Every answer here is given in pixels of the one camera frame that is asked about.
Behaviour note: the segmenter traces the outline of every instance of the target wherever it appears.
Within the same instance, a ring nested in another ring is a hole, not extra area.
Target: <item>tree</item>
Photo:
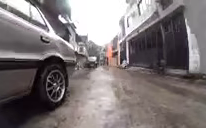
[[[89,56],[99,57],[102,47],[95,44],[93,41],[88,41],[87,43],[87,51]]]

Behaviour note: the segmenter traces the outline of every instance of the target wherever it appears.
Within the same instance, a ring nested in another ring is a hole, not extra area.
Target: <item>car wheel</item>
[[[59,64],[50,64],[41,71],[38,80],[38,96],[44,105],[54,109],[61,105],[68,87],[67,74]]]

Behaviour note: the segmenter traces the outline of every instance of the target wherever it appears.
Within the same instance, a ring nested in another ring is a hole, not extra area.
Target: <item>car window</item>
[[[29,21],[30,3],[25,0],[0,0],[0,7],[14,13],[15,15]]]
[[[48,30],[48,27],[45,24],[45,21],[42,18],[40,12],[33,5],[31,5],[31,23],[42,29]]]

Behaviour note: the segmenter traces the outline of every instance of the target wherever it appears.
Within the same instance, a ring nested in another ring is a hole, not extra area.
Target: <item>wheel arch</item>
[[[43,59],[38,65],[38,69],[36,71],[34,81],[33,81],[32,87],[31,87],[32,92],[35,92],[39,76],[40,76],[41,72],[44,70],[45,66],[47,66],[48,64],[52,64],[52,63],[57,63],[57,64],[60,64],[62,66],[62,68],[64,69],[64,71],[66,73],[66,79],[68,81],[67,63],[59,56],[55,56],[55,55],[49,56],[49,57]]]

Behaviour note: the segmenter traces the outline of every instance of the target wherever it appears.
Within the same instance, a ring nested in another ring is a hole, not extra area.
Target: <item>parked car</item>
[[[0,103],[35,92],[60,105],[76,64],[71,44],[57,36],[28,0],[0,0]]]
[[[86,65],[88,68],[96,68],[98,66],[97,57],[95,57],[95,56],[88,57],[88,61],[87,61]]]

